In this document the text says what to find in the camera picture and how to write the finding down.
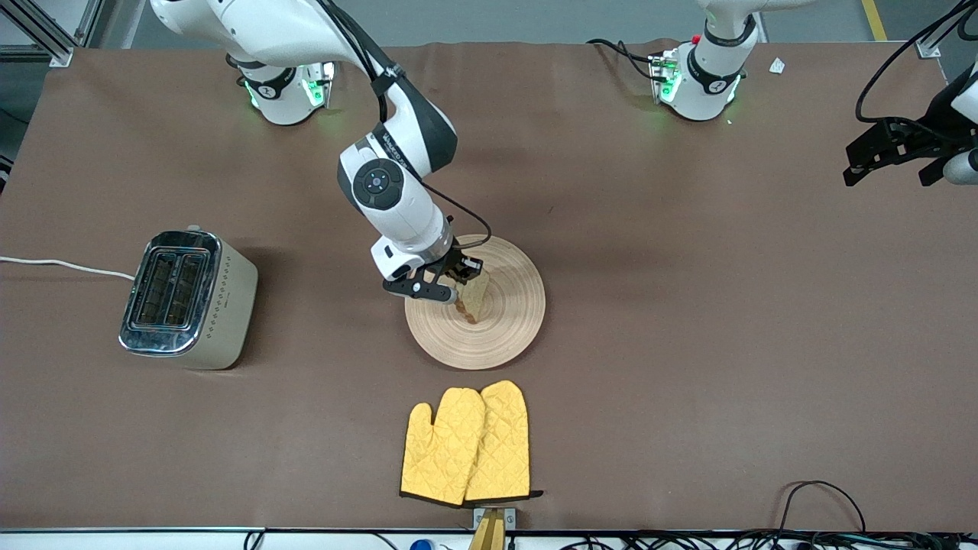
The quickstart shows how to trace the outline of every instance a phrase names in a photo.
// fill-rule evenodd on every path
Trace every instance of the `stainless steel toaster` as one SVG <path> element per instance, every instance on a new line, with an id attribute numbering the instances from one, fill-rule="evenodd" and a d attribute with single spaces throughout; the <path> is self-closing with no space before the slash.
<path id="1" fill-rule="evenodd" d="M 245 343 L 258 270 L 216 235 L 191 226 L 146 246 L 119 341 L 139 355 L 224 369 Z"/>

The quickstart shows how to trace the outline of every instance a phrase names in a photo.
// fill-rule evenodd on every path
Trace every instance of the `quilted oven mitt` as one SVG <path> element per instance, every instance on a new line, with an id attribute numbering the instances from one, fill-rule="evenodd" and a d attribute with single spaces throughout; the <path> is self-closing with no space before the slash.
<path id="1" fill-rule="evenodd" d="M 529 421 L 523 392 L 509 380 L 482 390 L 486 419 L 475 471 L 466 489 L 467 507 L 525 500 L 530 490 Z"/>
<path id="2" fill-rule="evenodd" d="M 415 405 L 404 443 L 401 496 L 461 506 L 484 423 L 482 397 L 469 388 L 445 390 L 433 418 L 430 405 Z"/>

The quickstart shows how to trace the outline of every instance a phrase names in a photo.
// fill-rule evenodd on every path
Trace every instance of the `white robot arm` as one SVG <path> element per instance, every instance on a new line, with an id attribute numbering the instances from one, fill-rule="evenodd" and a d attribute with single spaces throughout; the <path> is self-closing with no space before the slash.
<path id="1" fill-rule="evenodd" d="M 734 99 L 743 64 L 760 34 L 755 12 L 788 10 L 815 0 L 696 0 L 706 12 L 706 27 L 695 43 L 686 42 L 652 61 L 657 101 L 691 120 L 709 120 Z"/>
<path id="2" fill-rule="evenodd" d="M 383 105 L 396 112 L 340 155 L 337 179 L 349 202 L 380 232 L 371 248 L 394 294 L 451 303 L 457 294 L 439 285 L 461 283 L 481 271 L 463 255 L 450 218 L 432 201 L 422 179 L 452 161 L 455 128 L 407 79 L 373 39 L 332 0 L 151 0 L 171 30 L 227 49 L 270 121 L 293 124 L 318 106 L 302 72 L 323 62 L 346 62 L 371 79 Z M 435 273 L 426 282 L 424 271 Z"/>

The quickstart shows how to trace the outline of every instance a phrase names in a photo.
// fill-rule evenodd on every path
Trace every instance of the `wooden plate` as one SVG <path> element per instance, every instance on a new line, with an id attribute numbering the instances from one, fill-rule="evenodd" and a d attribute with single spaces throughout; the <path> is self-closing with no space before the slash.
<path id="1" fill-rule="evenodd" d="M 459 242 L 482 237 L 466 235 Z M 477 324 L 469 324 L 454 305 L 435 301 L 408 298 L 404 311 L 411 334 L 429 355 L 457 369 L 491 369 L 520 355 L 536 338 L 547 306 L 544 282 L 530 258 L 499 237 L 466 254 L 481 259 L 490 277 Z M 443 277 L 441 283 L 454 281 Z"/>

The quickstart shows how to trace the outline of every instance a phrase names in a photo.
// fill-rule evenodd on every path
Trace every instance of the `table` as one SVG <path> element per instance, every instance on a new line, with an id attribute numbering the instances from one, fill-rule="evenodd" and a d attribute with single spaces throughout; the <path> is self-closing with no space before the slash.
<path id="1" fill-rule="evenodd" d="M 257 265 L 259 295 L 238 366 L 197 373 L 118 345 L 124 281 L 0 266 L 0 524 L 468 525 L 397 496 L 408 412 L 511 379 L 546 490 L 522 527 L 772 527 L 789 483 L 825 479 L 870 529 L 973 529 L 978 194 L 921 189 L 916 165 L 841 177 L 893 48 L 761 45 L 706 123 L 591 46 L 392 49 L 461 136 L 429 183 L 547 286 L 537 341 L 477 373 L 413 342 L 335 187 L 377 116 L 365 78 L 273 127 L 217 51 L 78 51 L 0 199 L 3 253 L 134 271 L 196 223 Z M 867 111 L 916 116 L 942 86 L 903 60 Z M 817 489 L 788 526 L 856 527 Z"/>

